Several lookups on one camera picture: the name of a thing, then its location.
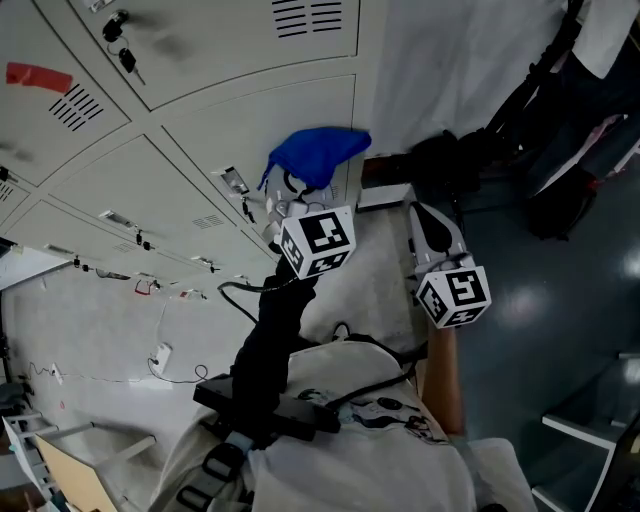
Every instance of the red tape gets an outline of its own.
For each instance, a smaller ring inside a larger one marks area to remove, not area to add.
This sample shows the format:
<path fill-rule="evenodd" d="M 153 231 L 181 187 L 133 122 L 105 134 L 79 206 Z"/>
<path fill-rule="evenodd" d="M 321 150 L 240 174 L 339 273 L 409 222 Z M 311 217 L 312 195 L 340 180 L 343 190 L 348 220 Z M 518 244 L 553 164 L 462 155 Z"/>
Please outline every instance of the red tape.
<path fill-rule="evenodd" d="M 73 77 L 60 71 L 20 62 L 7 62 L 7 84 L 42 87 L 64 94 L 72 83 Z"/>

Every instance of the white curtain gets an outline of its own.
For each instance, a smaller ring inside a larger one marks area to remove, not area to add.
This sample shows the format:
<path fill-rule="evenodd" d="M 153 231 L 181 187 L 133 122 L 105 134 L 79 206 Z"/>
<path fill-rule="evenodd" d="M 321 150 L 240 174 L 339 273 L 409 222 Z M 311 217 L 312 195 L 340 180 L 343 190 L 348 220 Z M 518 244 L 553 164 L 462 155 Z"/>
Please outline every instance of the white curtain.
<path fill-rule="evenodd" d="M 562 0 L 389 0 L 368 156 L 485 126 L 555 36 Z"/>

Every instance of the wall outlet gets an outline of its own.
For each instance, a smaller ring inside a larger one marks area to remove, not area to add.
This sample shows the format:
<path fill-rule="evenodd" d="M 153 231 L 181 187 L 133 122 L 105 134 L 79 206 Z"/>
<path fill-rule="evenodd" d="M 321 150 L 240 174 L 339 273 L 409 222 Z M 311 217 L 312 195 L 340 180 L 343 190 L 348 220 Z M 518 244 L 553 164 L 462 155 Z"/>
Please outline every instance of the wall outlet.
<path fill-rule="evenodd" d="M 64 382 L 64 378 L 62 377 L 62 374 L 60 373 L 59 368 L 56 366 L 56 363 L 51 364 L 51 375 L 53 375 L 58 381 L 58 384 L 62 386 L 62 383 Z"/>
<path fill-rule="evenodd" d="M 151 365 L 153 371 L 158 375 L 162 375 L 164 373 L 172 351 L 173 349 L 166 343 L 158 345 L 158 353 L 156 354 L 156 361 L 158 361 L 158 364 Z"/>

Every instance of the black bag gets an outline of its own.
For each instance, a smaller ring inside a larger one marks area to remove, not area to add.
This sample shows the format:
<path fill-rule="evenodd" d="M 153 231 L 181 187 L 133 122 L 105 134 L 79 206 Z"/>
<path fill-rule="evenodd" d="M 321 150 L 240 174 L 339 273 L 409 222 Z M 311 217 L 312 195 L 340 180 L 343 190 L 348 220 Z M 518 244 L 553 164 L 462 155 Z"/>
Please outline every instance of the black bag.
<path fill-rule="evenodd" d="M 596 178 L 577 165 L 527 201 L 529 230 L 541 240 L 569 240 L 596 198 Z"/>

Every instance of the person's right arm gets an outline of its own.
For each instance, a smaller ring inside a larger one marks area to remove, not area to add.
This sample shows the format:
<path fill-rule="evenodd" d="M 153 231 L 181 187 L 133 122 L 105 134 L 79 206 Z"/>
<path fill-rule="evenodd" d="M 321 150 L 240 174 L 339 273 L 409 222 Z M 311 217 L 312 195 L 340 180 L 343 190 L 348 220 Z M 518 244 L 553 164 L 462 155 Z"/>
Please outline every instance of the person's right arm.
<path fill-rule="evenodd" d="M 448 435 L 464 435 L 455 329 L 430 326 L 422 402 Z"/>

